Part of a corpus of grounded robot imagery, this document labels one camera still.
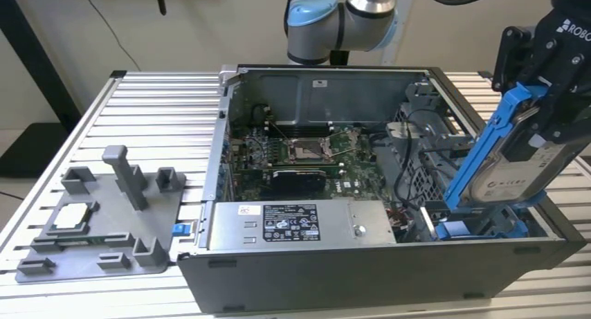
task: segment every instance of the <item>white sticker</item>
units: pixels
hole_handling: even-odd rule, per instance
[[[327,87],[328,86],[328,80],[313,80],[312,81],[312,87]]]
[[[239,215],[260,215],[260,205],[240,205]]]

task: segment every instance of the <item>motherboard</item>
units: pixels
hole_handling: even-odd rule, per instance
[[[369,134],[361,126],[292,127],[265,122],[232,143],[236,201],[388,201]]]

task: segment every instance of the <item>blue tab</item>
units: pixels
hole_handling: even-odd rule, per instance
[[[172,226],[172,236],[191,236],[191,225],[189,224],[175,224]]]

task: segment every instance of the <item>barcode sticker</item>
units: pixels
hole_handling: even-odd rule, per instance
[[[239,215],[260,215],[260,205],[240,205]]]

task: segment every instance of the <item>blue latch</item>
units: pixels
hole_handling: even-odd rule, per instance
[[[191,224],[175,224],[172,226],[172,237],[191,236]]]
[[[469,231],[463,221],[441,222],[435,227],[435,231],[439,239],[443,241],[455,237],[469,236]]]

